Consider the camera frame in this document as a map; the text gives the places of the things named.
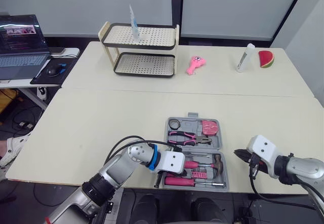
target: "toy watermelon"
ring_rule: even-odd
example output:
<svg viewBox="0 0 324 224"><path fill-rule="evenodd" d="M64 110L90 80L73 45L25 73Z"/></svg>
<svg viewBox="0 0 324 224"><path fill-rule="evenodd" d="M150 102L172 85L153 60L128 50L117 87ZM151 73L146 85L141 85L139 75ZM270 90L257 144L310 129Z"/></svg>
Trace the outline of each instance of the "toy watermelon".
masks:
<svg viewBox="0 0 324 224"><path fill-rule="evenodd" d="M259 51L260 67L267 68L273 64L274 55L271 51Z"/></svg>

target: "mouse pad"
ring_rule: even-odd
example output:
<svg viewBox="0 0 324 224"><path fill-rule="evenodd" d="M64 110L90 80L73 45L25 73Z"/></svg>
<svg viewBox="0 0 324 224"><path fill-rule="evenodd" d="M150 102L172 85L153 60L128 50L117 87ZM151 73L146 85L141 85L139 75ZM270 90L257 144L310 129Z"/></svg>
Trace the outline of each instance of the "mouse pad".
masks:
<svg viewBox="0 0 324 224"><path fill-rule="evenodd" d="M30 84L62 84L76 62L76 58L53 58L47 63L39 75L33 78ZM63 65L61 73L53 77L48 76L47 69L58 64Z"/></svg>

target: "pink toy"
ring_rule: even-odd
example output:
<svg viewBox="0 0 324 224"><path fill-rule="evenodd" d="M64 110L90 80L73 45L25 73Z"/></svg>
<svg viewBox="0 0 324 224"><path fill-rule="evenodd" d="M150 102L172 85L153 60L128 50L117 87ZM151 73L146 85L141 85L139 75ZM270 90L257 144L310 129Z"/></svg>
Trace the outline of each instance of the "pink toy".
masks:
<svg viewBox="0 0 324 224"><path fill-rule="evenodd" d="M218 125L211 120L202 120L202 133L206 136L214 136L218 132Z"/></svg>
<svg viewBox="0 0 324 224"><path fill-rule="evenodd" d="M196 68L198 68L198 67L200 67L200 66L202 66L204 64L206 64L206 60L205 59L203 59L203 58L201 58L199 56L193 56L193 57L191 57L190 67L187 69L187 73L189 75L192 75L193 74L193 71Z"/></svg>

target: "computer mouse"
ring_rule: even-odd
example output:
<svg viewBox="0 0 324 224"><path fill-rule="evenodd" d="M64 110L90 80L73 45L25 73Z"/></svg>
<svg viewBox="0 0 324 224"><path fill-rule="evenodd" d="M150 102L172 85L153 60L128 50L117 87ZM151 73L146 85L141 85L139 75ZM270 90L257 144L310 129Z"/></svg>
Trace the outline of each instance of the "computer mouse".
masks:
<svg viewBox="0 0 324 224"><path fill-rule="evenodd" d="M63 66L61 64L50 66L49 68L47 68L46 74L47 76L51 76L51 77L57 76L58 74L60 74L62 68Z"/></svg>

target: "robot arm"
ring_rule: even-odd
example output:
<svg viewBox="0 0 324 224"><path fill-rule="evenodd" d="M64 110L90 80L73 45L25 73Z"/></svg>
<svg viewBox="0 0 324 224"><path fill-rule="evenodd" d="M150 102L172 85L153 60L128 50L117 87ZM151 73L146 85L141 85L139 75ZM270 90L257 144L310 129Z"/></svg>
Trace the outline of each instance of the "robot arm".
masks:
<svg viewBox="0 0 324 224"><path fill-rule="evenodd" d="M258 171L278 178L286 185L300 184L315 202L324 219L324 163L314 158L297 158L291 153L283 156L278 148L264 136L251 138L246 150L235 150L239 158L248 162L255 179Z"/></svg>
<svg viewBox="0 0 324 224"><path fill-rule="evenodd" d="M83 183L54 212L45 224L89 223L101 205L111 199L139 164L152 172L182 173L185 156L181 152L158 151L154 144L138 143L112 157L88 182Z"/></svg>

